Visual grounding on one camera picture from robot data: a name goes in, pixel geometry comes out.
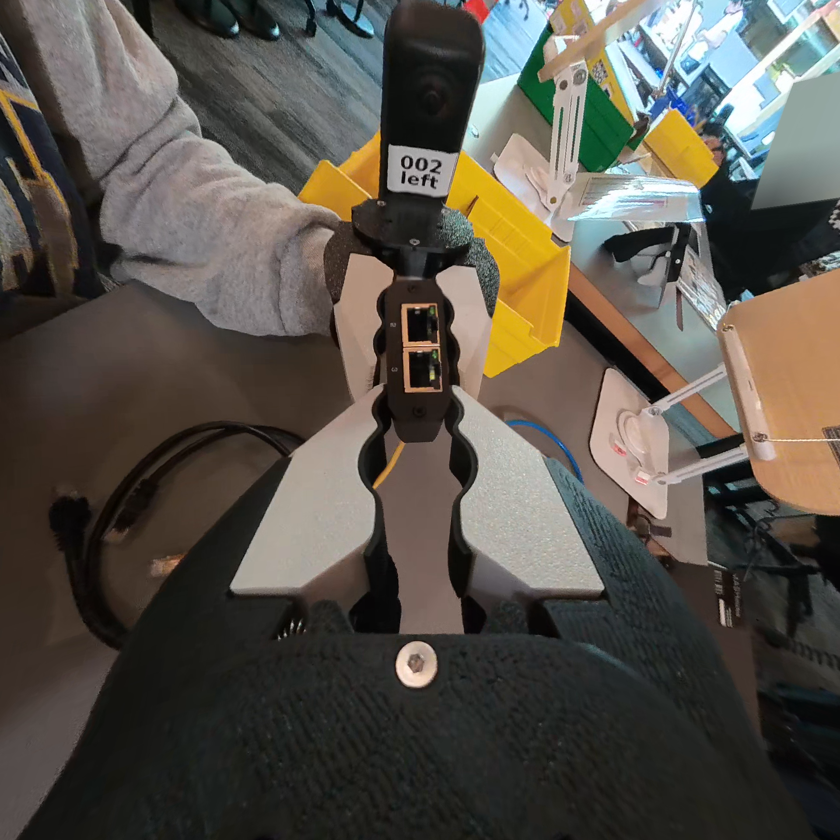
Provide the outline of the yellow plastic bin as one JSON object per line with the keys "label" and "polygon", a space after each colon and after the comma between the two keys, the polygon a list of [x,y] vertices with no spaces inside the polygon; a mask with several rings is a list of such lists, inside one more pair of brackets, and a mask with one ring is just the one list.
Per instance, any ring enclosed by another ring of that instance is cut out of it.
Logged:
{"label": "yellow plastic bin", "polygon": [[[349,222],[353,206],[379,195],[380,140],[377,132],[341,165],[319,162],[299,198]],[[466,152],[459,155],[446,204],[468,218],[499,269],[485,376],[495,377],[557,347],[568,295],[570,248],[556,245],[549,228]]]}
{"label": "yellow plastic bin", "polygon": [[676,109],[657,117],[644,144],[678,181],[702,188],[718,172],[714,153]]}

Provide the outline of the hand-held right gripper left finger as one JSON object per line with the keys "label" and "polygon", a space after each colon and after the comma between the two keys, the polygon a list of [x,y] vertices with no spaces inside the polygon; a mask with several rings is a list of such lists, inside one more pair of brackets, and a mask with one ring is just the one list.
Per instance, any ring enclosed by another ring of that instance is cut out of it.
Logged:
{"label": "hand-held right gripper left finger", "polygon": [[234,574],[237,596],[335,602],[357,632],[398,632],[402,605],[376,481],[392,423],[375,386],[290,457]]}

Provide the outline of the clear plastic sheet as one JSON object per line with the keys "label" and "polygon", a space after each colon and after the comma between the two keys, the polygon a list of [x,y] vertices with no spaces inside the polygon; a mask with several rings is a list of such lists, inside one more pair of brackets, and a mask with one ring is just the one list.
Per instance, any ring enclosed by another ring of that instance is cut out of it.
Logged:
{"label": "clear plastic sheet", "polygon": [[581,174],[561,209],[564,217],[574,222],[693,224],[704,220],[700,191],[693,184],[636,174]]}

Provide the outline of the person's left forearm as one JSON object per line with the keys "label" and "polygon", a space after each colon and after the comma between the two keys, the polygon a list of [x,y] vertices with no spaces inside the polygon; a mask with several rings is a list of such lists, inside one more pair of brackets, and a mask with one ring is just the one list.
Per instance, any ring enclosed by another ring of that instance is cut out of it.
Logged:
{"label": "person's left forearm", "polygon": [[121,278],[192,303],[222,329],[328,335],[324,251],[339,217],[266,183],[198,135],[175,101],[157,119],[111,119],[98,174],[102,240]]}

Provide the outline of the green plastic bin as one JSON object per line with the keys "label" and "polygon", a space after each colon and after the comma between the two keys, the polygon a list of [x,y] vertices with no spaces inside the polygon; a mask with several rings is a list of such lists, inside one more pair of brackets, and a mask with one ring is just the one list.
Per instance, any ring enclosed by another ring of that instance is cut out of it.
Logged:
{"label": "green plastic bin", "polygon": [[[544,64],[543,48],[553,35],[547,24],[533,47],[518,78],[518,87],[546,123],[553,122],[554,84],[542,83],[538,72]],[[579,161],[588,172],[605,172],[618,160],[634,134],[611,96],[589,76],[584,100],[584,123],[581,131]]]}

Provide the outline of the black ethernet port block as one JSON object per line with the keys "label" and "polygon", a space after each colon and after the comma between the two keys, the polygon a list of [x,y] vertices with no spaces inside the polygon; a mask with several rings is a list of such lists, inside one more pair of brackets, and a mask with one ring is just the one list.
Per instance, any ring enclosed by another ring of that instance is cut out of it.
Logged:
{"label": "black ethernet port block", "polygon": [[378,308],[375,347],[395,433],[407,444],[431,443],[460,383],[454,308],[434,276],[399,275],[381,294]]}

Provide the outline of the black desk stand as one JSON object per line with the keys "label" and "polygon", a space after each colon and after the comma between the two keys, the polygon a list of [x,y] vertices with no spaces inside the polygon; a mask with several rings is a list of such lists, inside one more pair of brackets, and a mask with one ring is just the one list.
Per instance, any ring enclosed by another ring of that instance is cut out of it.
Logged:
{"label": "black desk stand", "polygon": [[728,303],[712,265],[704,224],[625,222],[602,248],[618,265],[629,265],[638,286],[649,290],[650,308],[670,300],[675,322],[685,327],[684,308],[716,331]]}

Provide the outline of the black label card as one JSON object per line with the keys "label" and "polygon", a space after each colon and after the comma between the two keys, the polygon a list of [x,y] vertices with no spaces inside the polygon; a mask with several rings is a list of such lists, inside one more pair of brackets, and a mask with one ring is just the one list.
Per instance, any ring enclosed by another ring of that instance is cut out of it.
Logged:
{"label": "black label card", "polygon": [[717,623],[728,629],[744,629],[742,581],[736,572],[719,563],[709,562],[713,593],[715,596],[715,615]]}

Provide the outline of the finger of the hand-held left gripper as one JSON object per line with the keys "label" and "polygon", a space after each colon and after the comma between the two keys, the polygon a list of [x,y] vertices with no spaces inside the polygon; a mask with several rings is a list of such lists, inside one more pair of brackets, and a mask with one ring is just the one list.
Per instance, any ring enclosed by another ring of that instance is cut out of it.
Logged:
{"label": "finger of the hand-held left gripper", "polygon": [[471,266],[451,266],[437,276],[437,285],[454,312],[450,332],[458,346],[459,386],[478,399],[492,326],[478,273]]}
{"label": "finger of the hand-held left gripper", "polygon": [[353,403],[377,385],[382,354],[375,337],[382,326],[380,300],[392,284],[393,270],[371,255],[351,254],[339,301],[333,306],[345,379]]}

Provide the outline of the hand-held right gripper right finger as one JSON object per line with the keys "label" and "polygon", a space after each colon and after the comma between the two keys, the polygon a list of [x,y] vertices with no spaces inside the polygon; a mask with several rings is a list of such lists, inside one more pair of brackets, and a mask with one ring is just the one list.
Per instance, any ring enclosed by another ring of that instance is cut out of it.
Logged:
{"label": "hand-held right gripper right finger", "polygon": [[503,603],[595,601],[605,587],[546,458],[463,388],[447,410],[448,468],[459,485],[448,575],[465,632]]}

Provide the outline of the person's patterned sweater torso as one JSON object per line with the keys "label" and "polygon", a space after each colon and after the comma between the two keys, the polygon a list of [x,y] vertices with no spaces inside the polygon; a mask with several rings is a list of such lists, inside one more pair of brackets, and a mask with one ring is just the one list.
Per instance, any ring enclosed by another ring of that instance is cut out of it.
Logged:
{"label": "person's patterned sweater torso", "polygon": [[1,292],[98,298],[88,213],[13,52],[1,39]]}

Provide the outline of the white stand with wooden board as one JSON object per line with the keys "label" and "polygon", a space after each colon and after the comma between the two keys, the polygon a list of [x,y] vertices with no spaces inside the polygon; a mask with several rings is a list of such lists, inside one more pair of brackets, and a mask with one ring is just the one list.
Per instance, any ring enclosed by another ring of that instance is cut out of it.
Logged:
{"label": "white stand with wooden board", "polygon": [[[669,488],[748,462],[766,495],[813,515],[839,514],[839,272],[837,269],[734,304],[717,327],[722,361],[650,403],[607,370],[590,437],[594,462],[656,519]],[[669,465],[664,414],[727,381],[742,442]]]}
{"label": "white stand with wooden board", "polygon": [[[566,219],[561,209],[564,199],[578,173],[589,172],[579,161],[587,81],[593,75],[616,107],[621,91],[604,52],[599,56],[580,58],[546,81],[540,79],[539,73],[544,65],[574,42],[582,40],[599,24],[592,17],[587,2],[558,2],[546,24],[551,26],[553,35],[543,48],[544,64],[538,72],[540,82],[554,84],[553,122],[546,123],[550,130],[549,151],[543,155],[522,133],[512,133],[492,169],[499,183],[564,243],[571,242],[574,232],[574,221]],[[634,136],[633,121],[627,118],[629,111],[619,110],[631,123]],[[625,148],[634,144],[633,136]]]}

